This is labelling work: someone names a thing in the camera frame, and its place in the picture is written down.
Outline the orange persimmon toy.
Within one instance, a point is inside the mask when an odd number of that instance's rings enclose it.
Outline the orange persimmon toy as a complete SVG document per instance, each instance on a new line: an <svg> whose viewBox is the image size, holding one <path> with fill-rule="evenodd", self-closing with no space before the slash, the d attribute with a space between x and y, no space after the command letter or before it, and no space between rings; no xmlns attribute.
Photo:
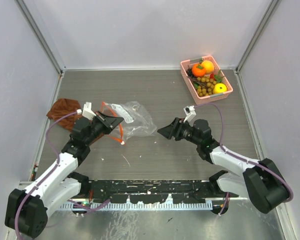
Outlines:
<svg viewBox="0 0 300 240"><path fill-rule="evenodd" d="M206 69L200 63L194 64L191 71L196 78L203 77L206 74Z"/></svg>

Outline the clear orange-zip bag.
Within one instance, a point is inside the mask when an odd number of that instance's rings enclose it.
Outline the clear orange-zip bag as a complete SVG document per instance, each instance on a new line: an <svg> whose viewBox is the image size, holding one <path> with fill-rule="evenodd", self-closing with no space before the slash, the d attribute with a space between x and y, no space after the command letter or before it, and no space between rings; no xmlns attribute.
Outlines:
<svg viewBox="0 0 300 240"><path fill-rule="evenodd" d="M150 113L137 101L124 104L102 102L100 112L123 121L108 135L109 138L125 145L131 137L149 137L157 130Z"/></svg>

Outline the orange peach toy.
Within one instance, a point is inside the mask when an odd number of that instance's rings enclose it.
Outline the orange peach toy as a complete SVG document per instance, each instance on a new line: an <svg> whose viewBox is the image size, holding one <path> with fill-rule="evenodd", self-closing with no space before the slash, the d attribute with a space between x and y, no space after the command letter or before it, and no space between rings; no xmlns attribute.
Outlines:
<svg viewBox="0 0 300 240"><path fill-rule="evenodd" d="M205 69L206 74L211 74L215 70L215 66L210 60L203 60L200 65Z"/></svg>

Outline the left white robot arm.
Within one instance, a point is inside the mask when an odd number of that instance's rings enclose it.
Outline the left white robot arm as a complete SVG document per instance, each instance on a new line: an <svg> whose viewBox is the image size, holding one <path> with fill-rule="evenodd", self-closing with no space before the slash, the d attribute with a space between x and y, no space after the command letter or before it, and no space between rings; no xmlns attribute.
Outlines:
<svg viewBox="0 0 300 240"><path fill-rule="evenodd" d="M91 110L78 110L76 114L82 116L74 122L69 141L56 153L54 163L26 188L16 188L8 196L4 224L19 240L22 236L35 239L64 202L89 195L89 178L75 170L87 158L91 144L124 120Z"/></svg>

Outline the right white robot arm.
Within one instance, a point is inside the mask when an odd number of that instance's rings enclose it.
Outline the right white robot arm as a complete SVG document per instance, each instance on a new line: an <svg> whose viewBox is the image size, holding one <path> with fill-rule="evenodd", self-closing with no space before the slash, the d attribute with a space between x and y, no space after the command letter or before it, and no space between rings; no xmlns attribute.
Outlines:
<svg viewBox="0 0 300 240"><path fill-rule="evenodd" d="M198 119L190 125L175 118L157 132L168 140L195 144L202 160L225 168L225 172L210 177L209 191L215 197L225 192L236 194L249 199L264 214L293 199L292 190L272 160L251 159L229 150L213 138L207 120Z"/></svg>

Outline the yellow lemon toy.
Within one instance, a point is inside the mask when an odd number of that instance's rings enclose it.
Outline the yellow lemon toy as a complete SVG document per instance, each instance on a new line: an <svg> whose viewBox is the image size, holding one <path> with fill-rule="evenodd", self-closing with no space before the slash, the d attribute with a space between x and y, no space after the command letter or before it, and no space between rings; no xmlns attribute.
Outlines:
<svg viewBox="0 0 300 240"><path fill-rule="evenodd" d="M214 86L214 88L213 88L213 90L212 90L212 93L214 94L214 95L216 95L216 94L222 94L222 93L224 93L224 92L226 92L228 89L227 89L227 86L225 85L225 84L223 84L223 83L217 83L215 86Z"/></svg>

